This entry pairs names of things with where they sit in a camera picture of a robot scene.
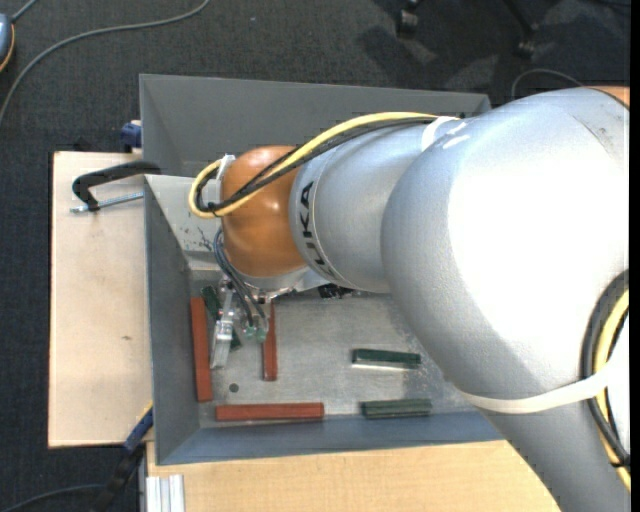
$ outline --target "black cable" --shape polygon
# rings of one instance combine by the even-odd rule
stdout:
[[[620,7],[623,7],[625,9],[631,9],[631,1],[627,2],[614,2],[613,0],[592,0],[593,2],[600,4],[600,5],[606,5],[607,7],[612,7],[614,9],[618,9]]]
[[[591,315],[589,326],[585,334],[585,339],[582,345],[582,357],[581,357],[581,371],[582,377],[587,378],[593,375],[593,356],[602,332],[602,328],[607,321],[607,318],[611,314],[611,310],[621,295],[629,287],[629,270],[625,270],[618,275],[609,286],[606,288],[600,300],[596,304],[596,307]],[[596,422],[598,429],[602,432],[602,435],[606,439],[607,443],[611,446],[616,457],[623,466],[631,467],[631,459],[629,453],[625,450],[624,446],[620,442],[620,439],[613,431],[610,423],[602,414],[598,402],[595,398],[589,398],[587,400],[589,410]]]
[[[233,195],[231,195],[231,197],[225,199],[224,201],[220,201],[218,203],[210,202],[206,206],[203,205],[201,194],[200,194],[200,191],[202,190],[202,188],[200,188],[200,190],[198,191],[198,194],[196,195],[196,204],[198,208],[200,208],[202,211],[209,211],[215,214],[217,210],[221,208],[225,208],[239,201],[240,199],[246,197],[247,195],[255,192],[256,190],[260,190],[261,188],[266,187],[273,181],[281,178],[282,176],[293,171],[297,167],[309,162],[310,160],[322,155],[323,153],[326,153],[327,151],[334,149],[337,146],[340,146],[352,139],[360,137],[361,135],[365,135],[367,133],[381,130],[383,128],[392,128],[392,127],[403,126],[408,124],[430,123],[432,121],[433,119],[431,118],[430,119],[407,118],[407,119],[395,119],[390,121],[375,121],[370,124],[354,127],[350,130],[347,130],[341,134],[336,135],[335,137],[332,137],[331,139],[319,145],[317,148],[313,149],[308,155],[299,158],[292,164],[287,165],[286,167],[280,169],[278,172],[272,174],[271,176],[260,180],[262,176],[264,176],[267,172],[269,172],[270,170],[275,168],[277,165],[282,163],[298,148],[293,149],[289,153],[281,156],[275,162],[271,163],[270,165],[262,169],[256,176],[250,179],[240,189],[238,189]]]
[[[577,85],[578,87],[585,86],[582,82],[576,80],[572,76],[566,75],[564,73],[560,73],[560,71],[554,71],[553,69],[546,69],[546,68],[529,69],[527,71],[524,71],[523,73],[520,73],[511,84],[511,100],[512,101],[516,99],[516,88],[518,87],[520,80],[522,80],[525,76],[529,76],[529,75],[551,75],[551,76],[555,76],[555,77],[567,80],[568,82],[571,82],[573,85]]]
[[[620,322],[620,325],[617,326],[616,328],[616,332],[614,334],[614,341],[611,344],[611,347],[609,347],[609,353],[607,354],[607,359],[611,359],[611,355],[613,354],[613,350],[616,348],[616,345],[618,344],[618,339],[620,337],[620,332],[622,331],[622,328],[624,326],[625,320],[628,317],[628,312],[627,314],[624,315],[624,317],[622,318],[622,321]],[[609,399],[609,389],[605,389],[604,390],[604,400],[605,400],[605,405],[607,407],[607,416],[609,418],[609,424],[611,425],[611,431],[614,433],[614,435],[616,436],[616,438],[620,439],[620,434],[618,432],[618,426],[616,425],[616,419],[615,416],[613,414],[613,408],[611,407],[611,400]]]
[[[16,21],[18,21],[18,18],[20,18],[25,12],[31,9],[31,7],[33,7],[33,4],[35,4],[37,1],[38,0],[30,0],[29,2],[24,4],[17,13],[11,16],[11,23],[15,23]]]
[[[224,254],[224,250],[222,248],[222,228],[218,229],[218,232],[216,233],[216,236],[213,240],[213,254],[216,258],[216,261],[218,262],[218,265],[220,266],[220,269],[229,277],[231,283],[233,284],[233,287],[238,292],[238,299],[240,300],[242,309],[244,309],[245,313],[247,314],[247,321],[249,322],[249,325],[253,326],[253,313],[251,312],[251,308],[249,307],[247,299],[249,299],[253,303],[253,305],[256,306],[256,310],[262,318],[264,318],[264,311],[262,311],[260,305],[257,304],[257,301],[253,298],[251,292],[247,290],[247,288],[244,286],[244,283],[236,274],[234,268],[231,266],[231,263],[229,263],[229,260],[227,260],[227,257]]]
[[[144,450],[145,445],[140,441],[133,450],[129,451],[127,448],[123,450],[124,455],[109,481],[102,486],[102,492],[93,500],[89,512],[107,512],[110,509],[116,496],[123,492],[134,478],[144,457]]]
[[[0,127],[2,127],[2,121],[4,119],[5,113],[7,112],[7,108],[9,107],[9,102],[11,101],[11,98],[15,94],[16,90],[18,89],[18,86],[20,85],[20,83],[22,82],[24,77],[27,75],[27,73],[29,73],[29,71],[31,71],[33,69],[33,67],[36,64],[38,64],[45,57],[48,57],[49,55],[51,55],[56,50],[59,50],[60,48],[62,48],[64,46],[67,46],[69,44],[75,43],[77,41],[81,41],[83,39],[87,39],[88,37],[93,37],[93,36],[97,36],[97,35],[101,35],[101,34],[111,34],[113,32],[125,32],[125,31],[128,31],[128,30],[138,30],[138,29],[143,29],[143,28],[161,27],[161,26],[164,26],[164,25],[169,25],[170,23],[176,23],[178,21],[183,21],[183,20],[186,20],[187,18],[191,18],[192,16],[195,16],[196,14],[198,14],[200,11],[202,11],[202,9],[204,9],[209,4],[209,2],[211,2],[211,0],[204,0],[195,9],[193,9],[193,10],[191,10],[191,11],[185,13],[185,14],[180,14],[178,16],[174,16],[172,18],[166,18],[166,19],[157,20],[157,21],[147,21],[147,22],[143,22],[143,23],[135,23],[133,25],[119,25],[119,26],[116,26],[116,27],[106,27],[106,28],[99,28],[99,29],[96,29],[96,30],[90,30],[89,32],[84,32],[82,34],[78,34],[76,36],[69,37],[69,38],[67,38],[67,39],[65,39],[63,41],[60,41],[60,42],[54,44],[53,46],[50,46],[49,48],[44,50],[40,55],[38,55],[36,58],[34,58],[31,62],[29,62],[29,64],[26,65],[26,67],[20,72],[18,77],[15,79],[15,81],[11,85],[11,88],[9,89],[9,92],[7,93],[7,96],[6,96],[5,100],[4,100],[4,103],[2,104],[2,107],[0,108]],[[18,13],[16,13],[16,14],[21,16],[23,13],[18,11]]]
[[[26,507],[27,505],[31,505],[32,503],[46,500],[48,498],[53,498],[55,496],[60,496],[62,494],[69,494],[69,493],[80,492],[80,491],[99,490],[99,489],[102,489],[102,487],[103,486],[101,484],[88,484],[88,485],[77,485],[75,487],[65,487],[64,489],[58,489],[56,491],[39,494],[37,496],[34,496],[33,498],[29,498],[28,500],[17,503],[9,508],[5,508],[0,512],[13,512],[14,510],[19,510],[21,508]]]

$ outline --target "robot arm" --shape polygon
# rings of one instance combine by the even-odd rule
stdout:
[[[539,94],[468,120],[385,122],[332,147],[327,139],[306,160],[266,148],[226,171],[216,214],[243,281],[277,294],[312,269],[390,292],[449,380],[496,403],[580,381],[587,340],[616,310],[608,346],[622,365],[611,402],[628,393],[628,90]],[[287,158],[304,164],[295,181],[272,178],[260,207],[246,200]],[[196,201],[205,178],[192,210],[213,215]],[[622,403],[615,423],[630,452]],[[619,457],[603,448],[585,400],[483,412],[564,510],[630,510],[630,473],[612,466]]]

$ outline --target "wooden board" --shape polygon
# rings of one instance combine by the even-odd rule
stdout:
[[[58,152],[53,161],[49,446],[121,443],[151,400],[143,202],[73,214],[73,180],[139,158]],[[142,177],[93,189],[142,190]]]
[[[188,512],[558,512],[505,441],[156,466],[184,475]]]

